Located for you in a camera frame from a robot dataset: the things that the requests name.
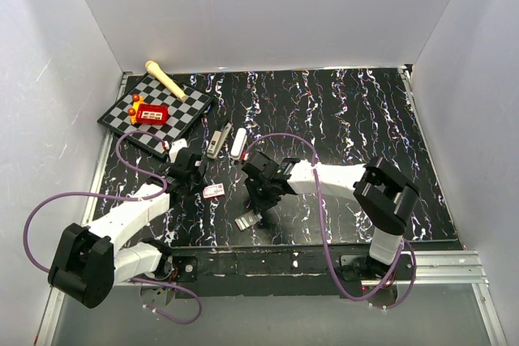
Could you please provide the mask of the staple box tray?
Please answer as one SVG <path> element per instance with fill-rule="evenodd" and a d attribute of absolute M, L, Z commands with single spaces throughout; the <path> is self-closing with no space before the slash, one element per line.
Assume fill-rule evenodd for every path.
<path fill-rule="evenodd" d="M 235 224 L 238 229 L 243 232 L 246 229 L 258 224 L 262 220 L 262 216 L 260 214 L 254 213 L 253 211 L 249 211 L 238 218 L 235 219 Z"/>

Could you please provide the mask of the red white staple box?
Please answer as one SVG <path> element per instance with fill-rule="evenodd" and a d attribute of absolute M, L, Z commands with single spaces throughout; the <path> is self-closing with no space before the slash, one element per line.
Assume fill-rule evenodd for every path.
<path fill-rule="evenodd" d="M 206 186 L 203 189 L 202 194 L 205 199 L 212 199 L 212 198 L 223 196 L 225 194 L 225 189 L 221 183 L 213 184 L 210 186 Z"/>

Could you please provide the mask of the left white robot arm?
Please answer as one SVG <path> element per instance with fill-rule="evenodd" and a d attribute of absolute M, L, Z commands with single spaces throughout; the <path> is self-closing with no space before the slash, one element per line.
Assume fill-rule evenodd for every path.
<path fill-rule="evenodd" d="M 173 205 L 204 187 L 203 157 L 182 147 L 162 177 L 166 192 L 146 197 L 162 188 L 150 177 L 135 193 L 136 202 L 124 202 L 87 226 L 69 225 L 60 238 L 49 269 L 49 284 L 88 308 L 100 305 L 112 287 L 135 276 L 166 280 L 174 271 L 172 256 L 158 243 L 139 242 L 124 248 L 134 235 Z"/>

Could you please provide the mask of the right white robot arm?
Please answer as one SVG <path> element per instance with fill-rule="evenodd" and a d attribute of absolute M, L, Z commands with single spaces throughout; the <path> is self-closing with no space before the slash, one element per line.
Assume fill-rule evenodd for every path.
<path fill-rule="evenodd" d="M 330 165 L 299 158 L 281 163 L 252 152 L 242 163 L 252 207 L 261 213 L 286 194 L 317 194 L 356 201 L 375 226 L 368 272 L 385 279 L 397 268 L 397 250 L 420 198 L 419 188 L 382 157 L 366 164 Z"/>

